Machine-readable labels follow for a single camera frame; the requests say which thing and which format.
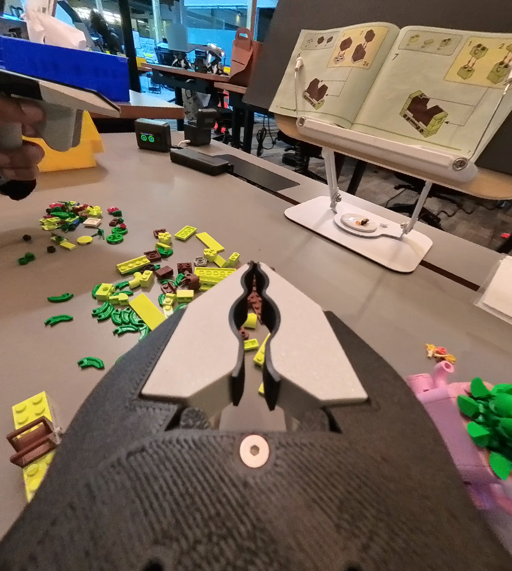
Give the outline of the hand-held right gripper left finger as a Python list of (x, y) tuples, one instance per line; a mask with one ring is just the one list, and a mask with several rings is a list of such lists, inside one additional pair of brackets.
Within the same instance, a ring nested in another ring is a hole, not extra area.
[(239, 328), (247, 317), (256, 263), (250, 261), (175, 315), (176, 325), (141, 395), (209, 418), (238, 406), (245, 389), (245, 349)]

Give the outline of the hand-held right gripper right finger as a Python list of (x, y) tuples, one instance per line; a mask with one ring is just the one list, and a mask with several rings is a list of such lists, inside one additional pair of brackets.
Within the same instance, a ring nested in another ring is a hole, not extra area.
[(368, 402), (350, 358), (323, 308), (265, 263), (256, 263), (260, 328), (266, 330), (266, 401), (295, 431), (308, 413)]

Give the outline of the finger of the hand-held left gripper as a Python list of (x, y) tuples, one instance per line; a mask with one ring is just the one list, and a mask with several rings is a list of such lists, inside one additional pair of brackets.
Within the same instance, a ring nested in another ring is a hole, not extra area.
[(116, 109), (100, 93), (0, 68), (0, 93), (69, 109)]
[(120, 108), (100, 93), (59, 83), (39, 83), (45, 121), (39, 127), (44, 142), (64, 153), (79, 145), (83, 113), (93, 112), (110, 118), (120, 117)]

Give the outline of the yellow and brown lego assembly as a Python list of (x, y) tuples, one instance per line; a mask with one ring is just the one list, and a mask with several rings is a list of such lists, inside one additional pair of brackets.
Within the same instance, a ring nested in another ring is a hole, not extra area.
[[(36, 418), (40, 418), (42, 416), (47, 417), (55, 425), (55, 430), (59, 437), (58, 446), (60, 445), (62, 439), (62, 429), (57, 422), (52, 404), (46, 392), (38, 393), (20, 403), (13, 405), (11, 411), (14, 422), (14, 430), (24, 426)], [(42, 456), (39, 460), (27, 465), (26, 467), (19, 467), (22, 472), (24, 492), (26, 501), (28, 503), (31, 502), (43, 479), (45, 478), (45, 475), (47, 474), (47, 471), (54, 459), (57, 448), (54, 451)]]

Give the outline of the brown toy clip piece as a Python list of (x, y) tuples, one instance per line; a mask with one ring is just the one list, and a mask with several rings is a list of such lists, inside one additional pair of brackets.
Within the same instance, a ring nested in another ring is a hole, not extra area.
[(26, 451), (36, 449), (43, 444), (56, 445), (59, 441), (55, 425), (45, 416), (36, 418), (9, 432), (6, 439), (17, 454), (24, 454)]
[(54, 451), (57, 446), (58, 443), (49, 436), (44, 439), (39, 439), (38, 441), (20, 448), (20, 450), (10, 457), (10, 463), (20, 468), (26, 467), (27, 465), (39, 460), (47, 453)]

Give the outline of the instruction booklet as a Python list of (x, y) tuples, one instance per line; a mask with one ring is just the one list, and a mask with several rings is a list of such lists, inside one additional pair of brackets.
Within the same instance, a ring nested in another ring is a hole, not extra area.
[(512, 33), (302, 30), (270, 110), (477, 159), (512, 111)]

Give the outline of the blue plastic bin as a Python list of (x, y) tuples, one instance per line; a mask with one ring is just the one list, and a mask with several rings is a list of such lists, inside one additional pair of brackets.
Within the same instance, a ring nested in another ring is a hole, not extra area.
[(0, 35), (0, 68), (130, 101), (129, 65), (121, 56), (34, 43)]

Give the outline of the yellow plastic bin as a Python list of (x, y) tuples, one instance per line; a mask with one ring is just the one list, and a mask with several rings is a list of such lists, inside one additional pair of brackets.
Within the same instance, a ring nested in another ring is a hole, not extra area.
[(104, 151), (101, 135), (88, 111), (83, 113), (80, 142), (68, 151), (55, 151), (40, 138), (23, 137), (23, 140), (33, 142), (44, 150), (44, 157), (38, 164), (41, 173), (96, 167), (95, 156)]

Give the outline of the white cardboard sign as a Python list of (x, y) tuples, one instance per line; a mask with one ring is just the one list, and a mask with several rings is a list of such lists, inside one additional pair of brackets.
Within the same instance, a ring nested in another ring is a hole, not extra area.
[(24, 1), (24, 21), (29, 40), (44, 45), (88, 50), (84, 32), (56, 18), (56, 8), (57, 1)]

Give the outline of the black charger green display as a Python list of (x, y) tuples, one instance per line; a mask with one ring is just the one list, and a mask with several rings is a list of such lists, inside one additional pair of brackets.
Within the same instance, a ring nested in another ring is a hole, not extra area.
[(172, 149), (171, 127), (159, 119), (138, 118), (134, 121), (137, 146), (141, 150), (169, 153)]

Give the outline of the pile of small toy pieces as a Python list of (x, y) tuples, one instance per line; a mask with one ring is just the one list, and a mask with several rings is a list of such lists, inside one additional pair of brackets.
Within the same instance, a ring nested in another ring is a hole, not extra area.
[(38, 224), (47, 238), (40, 255), (48, 256), (102, 242), (116, 246), (129, 232), (122, 210), (73, 200), (49, 204)]

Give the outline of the pile of toy bricks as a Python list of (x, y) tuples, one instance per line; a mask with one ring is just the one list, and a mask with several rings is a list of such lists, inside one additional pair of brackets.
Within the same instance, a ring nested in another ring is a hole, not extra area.
[[(113, 223), (119, 223), (111, 228), (111, 233), (104, 235), (102, 228), (93, 235), (83, 235), (77, 238), (78, 245), (88, 245), (95, 237), (106, 240), (110, 245), (123, 242), (127, 233), (123, 219), (115, 219)], [(194, 264), (182, 262), (176, 264), (176, 272), (171, 266), (162, 265), (173, 254), (171, 234), (164, 229), (154, 231), (157, 239), (155, 249), (146, 251), (143, 255), (129, 261), (117, 264), (117, 272), (123, 278), (121, 282), (103, 282), (96, 284), (92, 291), (93, 300), (100, 306), (92, 310), (93, 318), (98, 322), (111, 320), (115, 324), (113, 334), (121, 336), (127, 332), (140, 333), (139, 340), (143, 340), (166, 318), (177, 310), (181, 310), (190, 304), (199, 293), (207, 292), (213, 286), (232, 275), (239, 264), (239, 254), (231, 254), (225, 260), (219, 253), (221, 247), (209, 246), (209, 235), (198, 234), (207, 248), (203, 256), (194, 259)], [(155, 284), (159, 288), (158, 308), (153, 308), (152, 301), (146, 297), (145, 290), (151, 289)], [(248, 296), (248, 314), (245, 323), (239, 328), (244, 341), (245, 352), (256, 351), (254, 363), (259, 367), (264, 364), (265, 346), (269, 335), (259, 344), (256, 338), (250, 338), (247, 330), (254, 330), (261, 318), (261, 299), (254, 291)]]

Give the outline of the white book stand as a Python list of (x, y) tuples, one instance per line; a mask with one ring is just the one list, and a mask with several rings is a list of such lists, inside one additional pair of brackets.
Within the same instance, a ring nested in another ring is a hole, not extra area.
[[(279, 115), (276, 121), (290, 137), (322, 148), (328, 185), (327, 195), (288, 208), (286, 218), (395, 272), (412, 273), (431, 249), (431, 238), (414, 227), (432, 184), (484, 199), (512, 199), (512, 175), (478, 168), (455, 153), (392, 142), (307, 117)], [(410, 219), (395, 222), (344, 198), (336, 182), (335, 153), (423, 179)]]

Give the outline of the black power adapter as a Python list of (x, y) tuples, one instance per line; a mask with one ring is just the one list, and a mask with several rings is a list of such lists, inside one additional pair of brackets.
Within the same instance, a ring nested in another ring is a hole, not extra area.
[(218, 111), (214, 108), (199, 109), (196, 118), (183, 127), (184, 140), (188, 146), (207, 146), (212, 140), (211, 133), (217, 123)]

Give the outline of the black flat box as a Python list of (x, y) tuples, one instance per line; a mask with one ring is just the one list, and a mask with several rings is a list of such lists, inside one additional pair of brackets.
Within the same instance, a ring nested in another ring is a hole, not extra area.
[(191, 148), (172, 149), (170, 160), (177, 165), (210, 176), (234, 173), (234, 167), (228, 160), (219, 156), (206, 155)]

